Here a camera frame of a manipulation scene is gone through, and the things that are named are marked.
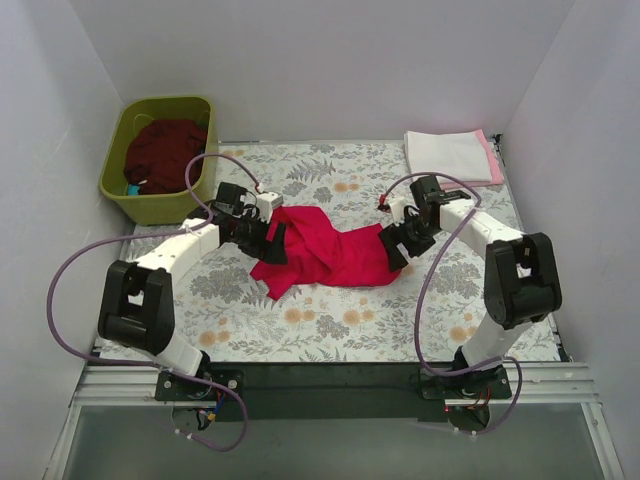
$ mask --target table surface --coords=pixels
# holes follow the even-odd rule
[[[245,144],[223,146],[244,162],[265,186],[281,191],[287,205],[319,205],[341,231],[389,222],[376,210],[385,187],[408,173],[400,142],[326,144]],[[231,162],[219,161],[215,181],[251,187]],[[397,188],[410,197],[409,182]],[[482,208],[518,228],[506,185],[479,188]],[[136,233],[172,229],[136,227]],[[442,244],[412,259],[400,277],[386,287],[341,288],[323,285],[292,287],[279,301],[249,272],[255,259],[227,244],[206,256],[178,283],[176,327],[214,361],[415,361],[413,322],[424,275]],[[123,247],[132,260],[161,240],[139,240]],[[421,345],[425,357],[450,361],[477,328],[482,300],[484,262],[456,241],[441,262],[427,294],[422,315]],[[534,325],[510,354],[523,361],[559,360],[551,322]],[[106,358],[139,355],[104,342]]]

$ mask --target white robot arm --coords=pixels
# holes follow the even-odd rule
[[[246,205],[246,189],[221,183],[213,222],[197,228],[207,217],[196,209],[182,224],[187,233],[171,237],[132,263],[116,261],[107,272],[98,333],[151,358],[158,365],[196,375],[209,359],[176,329],[173,290],[205,255],[223,243],[236,243],[241,251],[272,264],[286,264],[284,225],[267,240],[273,211],[282,196],[265,192],[255,205]]]
[[[435,244],[435,234],[456,230],[474,206],[461,191],[443,192],[435,177],[419,178],[411,191],[416,206],[403,197],[382,205],[394,220],[380,233],[392,271],[408,263],[398,245],[409,256],[423,254]],[[134,348],[159,365],[198,375],[209,359],[175,329],[175,284],[203,256],[226,242],[268,263],[287,261],[284,225],[267,240],[271,214],[282,204],[282,196],[263,193],[255,206],[247,206],[245,194],[242,187],[221,184],[216,199],[209,202],[216,211],[212,224],[172,237],[133,263],[112,264],[100,311],[100,336]],[[197,209],[190,217],[183,224],[187,230],[200,224],[206,214]],[[557,310],[562,301],[546,235],[526,235],[477,212],[458,238],[485,259],[487,314],[473,337],[456,352],[454,370],[503,356],[523,332]],[[488,374],[499,365],[485,365],[482,370]]]
[[[454,232],[475,206],[462,191],[442,191],[433,176],[416,180],[411,191],[417,207],[405,197],[396,197],[382,208],[391,211],[394,221],[381,233],[392,270],[407,263],[397,245],[403,244],[409,256],[421,255],[435,243],[435,233]],[[487,313],[456,353],[454,370],[504,356],[533,323],[562,303],[553,248],[546,235],[527,235],[478,211],[458,238],[485,260]],[[480,370],[499,365],[491,363]]]

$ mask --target laundry basket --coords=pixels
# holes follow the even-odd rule
[[[203,97],[147,98],[125,108],[120,115],[102,169],[100,190],[107,198],[116,202],[131,220],[140,225],[182,223],[196,207],[196,202],[188,190],[161,195],[127,195],[129,184],[124,176],[124,165],[129,144],[140,130],[153,120],[162,118],[193,120],[208,132],[205,151],[218,151],[213,106]],[[204,160],[202,174],[193,186],[196,195],[203,201],[211,198],[215,163],[215,157]]]

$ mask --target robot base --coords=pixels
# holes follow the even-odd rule
[[[438,363],[434,367],[451,365]],[[511,396],[502,367],[486,378],[484,385],[477,378],[474,384],[459,383],[466,376],[454,377],[456,384],[442,383],[441,377],[422,374],[417,363],[211,363],[202,372],[216,383],[233,386],[253,420],[407,418],[449,421],[460,428],[480,430],[488,422],[488,407],[478,406],[475,413],[482,418],[469,424],[473,419],[466,412],[458,415],[456,407],[447,407],[445,400],[470,395],[469,403],[473,403],[487,387],[491,398]],[[213,405],[217,394],[165,371],[158,376],[155,399]],[[241,420],[240,408],[233,401],[226,401],[216,417],[217,422]]]

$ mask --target white backdrop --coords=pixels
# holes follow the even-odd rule
[[[640,478],[640,4],[580,0],[504,136],[530,231],[551,236],[556,319],[589,362],[626,477]]]
[[[0,28],[0,477],[42,478],[83,362],[46,326],[55,269],[123,233],[97,182],[122,102],[67,0],[5,0]],[[88,350],[117,246],[78,261],[56,299]]]
[[[573,0],[71,0],[125,101],[198,92],[223,140],[501,133]]]

